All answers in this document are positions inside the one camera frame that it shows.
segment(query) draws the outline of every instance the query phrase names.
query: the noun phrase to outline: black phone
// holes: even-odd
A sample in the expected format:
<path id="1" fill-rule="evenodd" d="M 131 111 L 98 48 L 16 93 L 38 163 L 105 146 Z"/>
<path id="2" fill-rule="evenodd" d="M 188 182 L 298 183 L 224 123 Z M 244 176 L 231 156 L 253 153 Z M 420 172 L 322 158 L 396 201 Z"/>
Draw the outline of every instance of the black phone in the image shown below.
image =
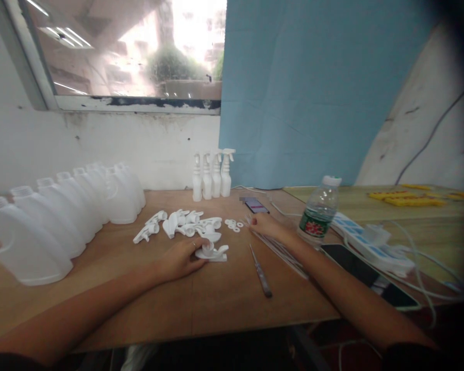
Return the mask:
<path id="1" fill-rule="evenodd" d="M 265 213 L 270 214 L 268 209 L 265 206 L 263 206 L 263 204 L 260 201 L 258 201 L 256 198 L 245 197 L 243 200 L 246 206 L 252 211 L 253 214 L 257 214 L 260 212 L 265 212 Z"/>
<path id="2" fill-rule="evenodd" d="M 421 307 L 409 294 L 390 282 L 344 245 L 321 245 L 321 248 L 333 261 L 397 309 L 406 311 Z"/>

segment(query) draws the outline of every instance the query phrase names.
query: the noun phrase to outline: power strip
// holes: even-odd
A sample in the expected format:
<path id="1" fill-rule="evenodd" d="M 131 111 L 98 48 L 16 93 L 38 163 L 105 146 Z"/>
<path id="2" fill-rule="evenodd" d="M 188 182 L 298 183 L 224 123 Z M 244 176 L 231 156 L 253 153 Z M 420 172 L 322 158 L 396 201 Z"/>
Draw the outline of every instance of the power strip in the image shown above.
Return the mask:
<path id="1" fill-rule="evenodd" d="M 364 229 L 344 214 L 335 214 L 331 227 L 359 251 L 375 267 L 382 271 L 394 273 L 398 277 L 405 278 L 412 271 L 415 264 L 404 254 L 389 254 L 391 247 L 388 245 L 375 246 L 362 237 Z"/>

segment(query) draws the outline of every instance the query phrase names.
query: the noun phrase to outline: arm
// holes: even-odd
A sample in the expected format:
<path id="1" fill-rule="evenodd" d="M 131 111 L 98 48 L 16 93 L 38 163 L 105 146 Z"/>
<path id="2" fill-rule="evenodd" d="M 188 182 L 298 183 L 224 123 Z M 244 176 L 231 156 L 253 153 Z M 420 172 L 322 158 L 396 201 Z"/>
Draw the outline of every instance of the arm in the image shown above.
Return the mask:
<path id="1" fill-rule="evenodd" d="M 118 310 L 151 288 L 200 269 L 190 260 L 207 239 L 182 241 L 161 259 L 78 294 L 0 338 L 0 352 L 16 353 L 51 366 Z"/>
<path id="2" fill-rule="evenodd" d="M 366 339 L 382 350 L 396 343 L 416 343 L 437 348 L 407 317 L 331 259 L 304 242 L 268 214 L 256 214 L 253 231 L 283 243 L 321 286 L 339 312 Z"/>

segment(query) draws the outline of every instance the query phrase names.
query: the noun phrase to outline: blue cloth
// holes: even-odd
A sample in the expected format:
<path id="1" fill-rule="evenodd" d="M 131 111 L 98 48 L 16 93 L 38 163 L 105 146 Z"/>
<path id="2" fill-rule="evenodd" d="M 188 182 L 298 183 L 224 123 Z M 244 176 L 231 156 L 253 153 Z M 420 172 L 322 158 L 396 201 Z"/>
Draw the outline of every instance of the blue cloth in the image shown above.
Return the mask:
<path id="1" fill-rule="evenodd" d="M 424 0 L 228 0 L 220 148 L 233 186 L 352 184 L 435 16 Z"/>

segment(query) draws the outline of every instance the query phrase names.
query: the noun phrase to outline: screwdriver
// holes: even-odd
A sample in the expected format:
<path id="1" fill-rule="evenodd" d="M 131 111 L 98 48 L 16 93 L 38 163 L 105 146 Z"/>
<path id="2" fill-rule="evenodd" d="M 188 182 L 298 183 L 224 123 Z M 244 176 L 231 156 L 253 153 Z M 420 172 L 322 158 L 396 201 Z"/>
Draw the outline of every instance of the screwdriver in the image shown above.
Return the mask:
<path id="1" fill-rule="evenodd" d="M 268 286 L 268 282 L 266 277 L 264 276 L 263 270 L 261 269 L 261 265 L 259 265 L 258 259 L 256 259 L 256 255 L 254 255 L 253 247 L 251 246 L 251 244 L 249 244 L 249 247 L 251 248 L 251 252 L 253 253 L 254 266 L 256 267 L 256 272 L 258 273 L 259 281 L 261 282 L 261 287 L 263 287 L 264 295 L 267 298 L 271 298 L 273 294 L 270 290 L 270 287 Z"/>

